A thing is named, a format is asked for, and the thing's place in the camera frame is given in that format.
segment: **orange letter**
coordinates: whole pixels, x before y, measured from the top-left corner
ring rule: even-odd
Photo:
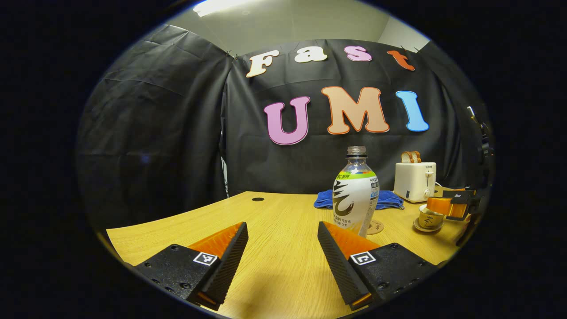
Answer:
[[[327,131],[331,134],[345,134],[350,127],[345,124],[343,114],[349,119],[355,131],[360,132],[364,117],[368,117],[365,128],[372,133],[388,132],[390,126],[384,119],[382,105],[380,105],[380,90],[375,87],[363,87],[360,90],[358,102],[340,86],[328,86],[321,89],[321,93],[329,98],[331,105],[331,126]]]
[[[272,64],[272,57],[277,57],[278,55],[280,55],[280,52],[273,50],[251,57],[250,61],[252,61],[252,63],[250,63],[250,72],[246,74],[246,77],[251,78],[266,72],[266,69],[262,68],[262,65],[270,66]]]
[[[416,68],[414,68],[413,66],[409,65],[407,62],[405,62],[408,58],[406,56],[403,56],[400,54],[400,52],[398,51],[388,51],[387,52],[389,55],[393,56],[394,59],[396,59],[396,62],[401,65],[402,68],[404,69],[408,69],[410,71],[415,71]]]

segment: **black curtain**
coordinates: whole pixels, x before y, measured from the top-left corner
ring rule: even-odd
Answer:
[[[231,60],[194,33],[163,26],[102,76],[77,139],[79,185],[96,229],[226,198],[218,143]]]
[[[299,48],[322,47],[325,61],[297,63]],[[372,55],[369,62],[354,62],[344,48],[362,46]],[[279,56],[264,74],[247,78],[251,56],[278,50]],[[407,56],[415,71],[402,68],[388,54],[398,51]],[[423,161],[437,163],[437,181],[444,186],[464,186],[462,146],[456,105],[447,88],[418,54],[390,45],[359,40],[309,40],[269,47],[239,57],[225,85],[223,96],[224,148],[230,195],[243,191],[316,194],[330,189],[337,173],[346,164],[346,148],[364,145],[367,163],[376,172],[381,189],[392,190],[395,163],[403,151],[418,150]],[[331,135],[328,98],[321,93],[327,86],[341,86],[356,101],[363,87],[376,87],[390,130],[370,133],[351,128],[344,135]],[[397,91],[417,94],[429,129],[412,132],[406,128],[408,115]],[[295,130],[295,110],[291,99],[309,96],[308,134],[294,145],[278,145],[270,140],[264,107],[282,102],[282,128]]]
[[[295,62],[297,49],[309,46],[322,47],[327,59]],[[347,46],[362,46],[373,59],[352,61]],[[267,71],[247,78],[249,58],[274,49],[280,53]],[[91,223],[101,230],[145,223],[226,198],[221,155],[230,195],[327,190],[350,145],[367,147],[383,190],[393,189],[395,163],[406,150],[436,162],[444,186],[473,184],[480,174],[464,163],[480,157],[480,133],[466,106],[480,99],[460,85],[462,79],[450,80],[459,70],[435,49],[428,44],[413,53],[368,41],[308,40],[234,59],[189,31],[158,28],[102,76],[81,118],[78,177]],[[402,68],[388,51],[405,55],[415,71]],[[359,132],[329,134],[331,111],[321,93],[327,86],[344,88],[355,101],[363,87],[378,88],[390,130],[370,133],[365,119]],[[417,94],[427,131],[406,128],[397,91]],[[297,144],[275,144],[264,107],[284,103],[282,129],[292,132],[297,123],[289,103],[299,96],[310,97],[308,134]],[[347,118],[345,123],[351,125]]]

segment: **table surface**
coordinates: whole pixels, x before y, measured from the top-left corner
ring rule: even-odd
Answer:
[[[436,187],[435,195],[448,189]],[[258,197],[265,200],[252,201]],[[248,243],[225,303],[216,312],[231,318],[337,318],[352,311],[342,300],[317,239],[319,221],[332,223],[333,211],[314,208],[316,198],[244,192],[193,211],[108,229],[107,233],[122,260],[137,265],[168,245],[189,246],[245,221]],[[404,210],[375,211],[373,219],[382,222],[384,229],[367,238],[379,245],[397,242],[434,265],[450,259],[458,250],[455,243],[467,221],[445,220],[439,231],[419,232],[413,221],[422,204],[405,202]]]

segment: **orange object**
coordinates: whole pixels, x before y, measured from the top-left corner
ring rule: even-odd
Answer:
[[[457,190],[451,190],[451,191],[466,191],[466,190],[467,190],[466,188],[459,188],[459,189],[457,189]],[[476,195],[476,190],[473,190],[473,191],[472,191],[472,194],[473,194],[473,195]]]
[[[211,236],[205,237],[192,245],[187,246],[187,248],[222,258],[222,255],[225,253],[225,250],[229,246],[232,238],[234,238],[234,235],[236,235],[240,225],[242,225],[242,222],[225,228],[220,232],[216,232]]]
[[[212,303],[213,305],[216,305],[217,303],[214,302],[213,299],[209,298],[206,294],[202,293],[201,291],[197,293],[197,296],[203,298],[205,301]]]
[[[447,215],[449,217],[463,218],[467,205],[451,204],[451,200],[452,198],[429,197],[427,199],[426,207],[431,211]]]
[[[341,252],[346,259],[349,259],[350,255],[380,248],[380,245],[375,242],[371,242],[368,239],[346,229],[340,228],[337,225],[327,223],[326,221],[323,221],[323,224],[327,227],[327,230],[341,249]]]
[[[372,294],[371,293],[367,293],[365,294],[362,298],[358,299],[357,301],[352,303],[353,307],[356,307],[362,303],[367,302],[370,298],[372,298]]]
[[[386,53],[393,56],[394,59],[396,59],[396,62],[402,68],[404,68],[406,70],[410,70],[410,71],[415,71],[416,68],[414,68],[413,65],[409,65],[407,62],[405,62],[408,58],[406,56],[401,55],[400,52],[398,52],[398,51],[387,51]]]

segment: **plastic bottle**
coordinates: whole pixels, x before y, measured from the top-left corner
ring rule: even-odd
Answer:
[[[348,162],[333,185],[335,225],[366,237],[376,210],[380,184],[366,164],[366,147],[349,146],[346,151]]]

